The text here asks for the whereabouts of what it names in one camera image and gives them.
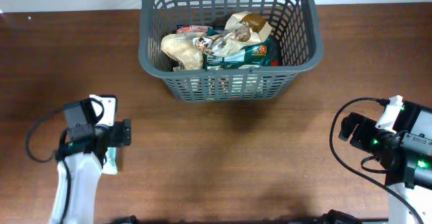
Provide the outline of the brown wrapper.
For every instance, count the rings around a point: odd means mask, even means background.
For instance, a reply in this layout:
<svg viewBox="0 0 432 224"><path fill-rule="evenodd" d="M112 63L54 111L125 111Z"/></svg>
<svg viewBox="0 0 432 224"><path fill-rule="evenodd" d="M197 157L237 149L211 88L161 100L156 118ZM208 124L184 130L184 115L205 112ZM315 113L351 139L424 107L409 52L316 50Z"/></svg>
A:
<svg viewBox="0 0 432 224"><path fill-rule="evenodd" d="M161 50L171 59L178 62L174 71L198 70L204 65L203 53L193 44L194 38L206 35L205 32L187 32L168 34L161 40Z"/></svg>
<svg viewBox="0 0 432 224"><path fill-rule="evenodd" d="M221 34L194 38L192 42L205 55L229 57L245 46L265 42L271 31L268 21L260 15L242 11L231 15Z"/></svg>

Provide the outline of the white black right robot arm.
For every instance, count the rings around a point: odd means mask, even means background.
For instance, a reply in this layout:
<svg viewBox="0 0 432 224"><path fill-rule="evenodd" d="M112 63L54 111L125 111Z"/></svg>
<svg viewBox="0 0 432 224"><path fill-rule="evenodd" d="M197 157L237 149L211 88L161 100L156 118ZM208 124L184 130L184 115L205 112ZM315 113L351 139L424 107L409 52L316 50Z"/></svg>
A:
<svg viewBox="0 0 432 224"><path fill-rule="evenodd" d="M351 112L341 120L339 139L368 153L355 170L336 153L351 173L388 194L389 223L431 222L431 109L397 95L374 98L383 114L374 121Z"/></svg>

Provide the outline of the green white snack bag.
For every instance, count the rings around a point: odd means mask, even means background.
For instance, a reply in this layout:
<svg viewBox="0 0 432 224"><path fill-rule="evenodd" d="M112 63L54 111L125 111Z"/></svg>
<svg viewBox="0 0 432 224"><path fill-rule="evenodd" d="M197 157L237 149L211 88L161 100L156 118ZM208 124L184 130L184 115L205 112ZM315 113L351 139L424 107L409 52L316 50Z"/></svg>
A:
<svg viewBox="0 0 432 224"><path fill-rule="evenodd" d="M277 59L275 45L268 37L263 43L257 45L245 46L239 52L229 57L216 57L205 55L206 70L227 70L227 69L249 69L263 66L270 66L273 60Z"/></svg>

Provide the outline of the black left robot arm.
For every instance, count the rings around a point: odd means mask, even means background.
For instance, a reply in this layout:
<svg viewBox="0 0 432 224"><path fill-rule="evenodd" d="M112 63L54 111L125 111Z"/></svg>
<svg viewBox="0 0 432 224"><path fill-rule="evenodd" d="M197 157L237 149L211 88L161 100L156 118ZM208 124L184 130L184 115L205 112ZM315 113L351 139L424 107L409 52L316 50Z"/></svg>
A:
<svg viewBox="0 0 432 224"><path fill-rule="evenodd" d="M110 148L132 143L129 119L115 120L117 97L91 94L64 106L66 129L55 153L59 181L50 223L93 223L95 197Z"/></svg>

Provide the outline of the light teal packet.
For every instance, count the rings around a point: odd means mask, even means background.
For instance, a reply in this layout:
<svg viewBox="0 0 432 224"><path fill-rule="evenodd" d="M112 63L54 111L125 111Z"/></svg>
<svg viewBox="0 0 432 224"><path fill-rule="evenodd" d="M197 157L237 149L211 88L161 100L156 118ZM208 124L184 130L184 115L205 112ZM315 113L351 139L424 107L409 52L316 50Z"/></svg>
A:
<svg viewBox="0 0 432 224"><path fill-rule="evenodd" d="M115 147L108 147L103 161L102 173L108 175L117 175L118 168L116 163L117 149Z"/></svg>

